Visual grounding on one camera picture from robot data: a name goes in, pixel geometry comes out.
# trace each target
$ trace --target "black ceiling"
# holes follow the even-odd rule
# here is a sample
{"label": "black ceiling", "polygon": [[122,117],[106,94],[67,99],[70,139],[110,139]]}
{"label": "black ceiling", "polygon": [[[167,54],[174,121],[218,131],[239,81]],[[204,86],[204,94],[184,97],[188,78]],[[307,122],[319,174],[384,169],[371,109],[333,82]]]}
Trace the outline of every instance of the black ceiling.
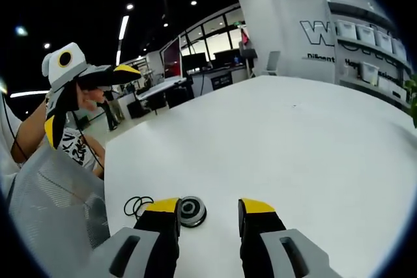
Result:
{"label": "black ceiling", "polygon": [[[121,62],[161,48],[185,28],[238,0],[5,0],[0,76],[9,93],[49,89],[40,65],[48,51],[76,42],[93,64],[115,63],[118,36],[126,5],[134,4],[122,43]],[[169,27],[163,27],[163,15]],[[18,37],[15,27],[22,25],[28,36]],[[31,109],[28,98],[21,99]]]}

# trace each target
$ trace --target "green leaf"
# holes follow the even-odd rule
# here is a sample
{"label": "green leaf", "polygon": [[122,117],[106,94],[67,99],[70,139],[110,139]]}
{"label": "green leaf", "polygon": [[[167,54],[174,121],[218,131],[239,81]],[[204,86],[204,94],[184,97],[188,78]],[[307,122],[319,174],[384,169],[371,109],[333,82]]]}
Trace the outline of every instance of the green leaf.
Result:
{"label": "green leaf", "polygon": [[406,89],[408,89],[409,91],[411,91],[413,87],[417,87],[417,83],[416,83],[415,81],[412,81],[412,80],[410,80],[410,81],[406,81],[406,82],[404,83],[404,87],[405,87]]}

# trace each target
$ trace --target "gray mesh fabric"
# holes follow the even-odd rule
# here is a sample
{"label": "gray mesh fabric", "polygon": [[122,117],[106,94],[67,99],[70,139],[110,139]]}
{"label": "gray mesh fabric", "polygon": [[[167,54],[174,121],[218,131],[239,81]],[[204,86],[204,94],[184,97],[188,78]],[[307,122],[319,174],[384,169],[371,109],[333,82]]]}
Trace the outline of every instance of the gray mesh fabric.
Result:
{"label": "gray mesh fabric", "polygon": [[110,237],[103,181],[49,145],[40,147],[16,176],[9,212],[51,277],[73,277]]}

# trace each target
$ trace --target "glass wall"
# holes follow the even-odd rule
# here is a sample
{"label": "glass wall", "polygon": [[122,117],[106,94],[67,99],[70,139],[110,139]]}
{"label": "glass wall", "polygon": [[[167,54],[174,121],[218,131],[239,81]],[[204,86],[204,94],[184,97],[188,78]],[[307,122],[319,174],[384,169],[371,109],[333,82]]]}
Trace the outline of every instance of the glass wall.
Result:
{"label": "glass wall", "polygon": [[214,35],[207,38],[208,50],[210,51],[210,59],[216,59],[214,54],[225,50],[230,50],[230,41],[227,33]]}
{"label": "glass wall", "polygon": [[238,49],[242,35],[236,22],[245,24],[241,8],[220,14],[188,31],[181,37],[181,54],[204,53],[207,61],[211,61],[217,52]]}

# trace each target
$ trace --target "white t-shirt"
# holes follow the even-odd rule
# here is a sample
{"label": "white t-shirt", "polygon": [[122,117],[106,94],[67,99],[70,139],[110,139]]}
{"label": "white t-shirt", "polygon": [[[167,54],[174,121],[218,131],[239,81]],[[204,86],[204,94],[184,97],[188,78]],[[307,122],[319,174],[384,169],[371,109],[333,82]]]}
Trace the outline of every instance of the white t-shirt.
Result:
{"label": "white t-shirt", "polygon": [[66,127],[63,138],[59,143],[59,148],[67,153],[75,162],[90,171],[98,165],[89,147],[83,143],[82,136],[78,130]]}
{"label": "white t-shirt", "polygon": [[[10,122],[13,134],[16,136],[22,123],[10,110],[6,104],[7,117]],[[3,105],[3,97],[0,96],[0,184],[3,195],[7,197],[13,178],[20,170],[16,162],[12,158],[10,150],[12,148],[14,139],[10,128],[7,124],[5,108]]]}

